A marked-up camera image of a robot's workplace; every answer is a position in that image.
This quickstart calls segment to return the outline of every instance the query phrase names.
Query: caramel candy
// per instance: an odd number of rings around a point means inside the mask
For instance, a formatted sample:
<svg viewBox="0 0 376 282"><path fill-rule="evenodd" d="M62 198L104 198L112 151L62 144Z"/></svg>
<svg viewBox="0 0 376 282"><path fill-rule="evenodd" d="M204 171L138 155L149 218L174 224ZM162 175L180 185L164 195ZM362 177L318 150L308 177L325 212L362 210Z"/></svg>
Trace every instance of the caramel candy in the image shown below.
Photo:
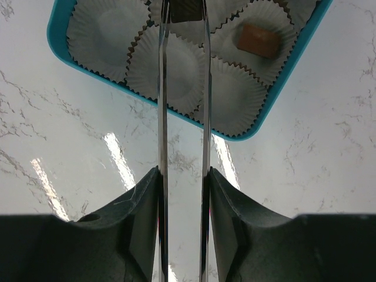
<svg viewBox="0 0 376 282"><path fill-rule="evenodd" d="M273 59L280 48L281 37L258 26L244 24L237 44L239 50Z"/></svg>

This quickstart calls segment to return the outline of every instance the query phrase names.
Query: paper candy cup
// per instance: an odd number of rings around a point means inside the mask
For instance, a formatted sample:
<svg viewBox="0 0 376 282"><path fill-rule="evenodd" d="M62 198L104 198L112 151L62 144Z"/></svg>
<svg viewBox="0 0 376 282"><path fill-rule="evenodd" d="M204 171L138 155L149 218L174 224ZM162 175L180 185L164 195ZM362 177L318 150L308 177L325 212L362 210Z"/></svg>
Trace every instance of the paper candy cup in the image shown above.
<svg viewBox="0 0 376 282"><path fill-rule="evenodd" d="M240 66L218 58L212 58L211 62L211 126L230 137L242 135L251 128L263 107L266 87ZM193 115L193 120L201 124L203 108L201 105Z"/></svg>
<svg viewBox="0 0 376 282"><path fill-rule="evenodd" d="M127 85L148 99L157 99L159 28L147 28L137 39L127 71ZM169 35L167 104L183 115L197 108L203 96L204 52L186 39Z"/></svg>
<svg viewBox="0 0 376 282"><path fill-rule="evenodd" d="M286 8L289 10L291 22L296 32L300 32L311 18L316 8L317 2L320 0L285 0Z"/></svg>
<svg viewBox="0 0 376 282"><path fill-rule="evenodd" d="M68 51L84 68L122 82L128 48L148 20L140 0L78 0L66 31Z"/></svg>
<svg viewBox="0 0 376 282"><path fill-rule="evenodd" d="M255 25L281 36L280 50L275 59L262 58L237 49L244 24ZM271 1L258 0L248 4L239 13L239 18L228 21L211 35L211 54L228 63L240 63L256 73L266 86L270 86L276 81L296 40L297 34L283 8Z"/></svg>
<svg viewBox="0 0 376 282"><path fill-rule="evenodd" d="M221 27L232 15L240 12L246 7L249 0L208 0L206 1L210 32L214 32ZM151 19L156 25L160 24L160 11L162 0L152 0L150 11ZM195 44L201 45L204 42L204 25L203 21L199 22L181 22L171 23L171 32L181 36Z"/></svg>

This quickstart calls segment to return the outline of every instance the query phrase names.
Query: chrome metal rod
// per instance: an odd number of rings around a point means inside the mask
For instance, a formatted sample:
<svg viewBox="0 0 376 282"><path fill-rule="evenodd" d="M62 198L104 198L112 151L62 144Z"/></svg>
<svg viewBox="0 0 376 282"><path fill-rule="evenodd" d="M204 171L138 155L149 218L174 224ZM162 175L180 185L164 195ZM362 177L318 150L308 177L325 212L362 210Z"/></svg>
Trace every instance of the chrome metal rod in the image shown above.
<svg viewBox="0 0 376 282"><path fill-rule="evenodd" d="M200 282L208 282L207 262L209 259L209 213L210 213L210 145L212 112L212 76L210 74L210 29L206 1L203 0L205 22L205 84L204 84L204 139L202 166L202 202L201 202L201 242L200 242Z"/></svg>
<svg viewBox="0 0 376 282"><path fill-rule="evenodd" d="M159 27L158 83L158 156L160 172L159 214L159 282L169 281L168 177L167 177L167 56L169 37L169 1L163 0Z"/></svg>

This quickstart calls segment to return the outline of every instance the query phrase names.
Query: metal tongs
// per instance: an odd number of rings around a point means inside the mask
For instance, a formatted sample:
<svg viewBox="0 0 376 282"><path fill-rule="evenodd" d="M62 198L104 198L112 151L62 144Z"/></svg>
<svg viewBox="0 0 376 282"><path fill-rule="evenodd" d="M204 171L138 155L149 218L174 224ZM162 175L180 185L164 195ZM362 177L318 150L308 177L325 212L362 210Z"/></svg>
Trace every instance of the metal tongs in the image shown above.
<svg viewBox="0 0 376 282"><path fill-rule="evenodd" d="M168 178L167 178L167 60L166 47L171 23L203 21L204 25L204 139L202 167L201 242L199 281L208 281L209 170L211 138L212 76L210 74L210 29L206 0L162 0L159 28L158 147L159 147L159 281L168 282Z"/></svg>

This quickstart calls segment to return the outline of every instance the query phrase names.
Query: marble countertop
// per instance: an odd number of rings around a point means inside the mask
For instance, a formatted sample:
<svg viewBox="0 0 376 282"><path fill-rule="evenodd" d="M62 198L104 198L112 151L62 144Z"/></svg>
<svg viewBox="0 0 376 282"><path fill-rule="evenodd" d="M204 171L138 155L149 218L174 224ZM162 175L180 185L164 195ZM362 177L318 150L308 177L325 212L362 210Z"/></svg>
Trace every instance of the marble countertop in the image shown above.
<svg viewBox="0 0 376 282"><path fill-rule="evenodd" d="M52 5L0 0L0 213L77 220L157 164L157 112L53 55ZM375 21L374 0L334 0L260 131L215 137L212 165L286 216L376 212ZM197 281L202 130L168 123L171 277Z"/></svg>

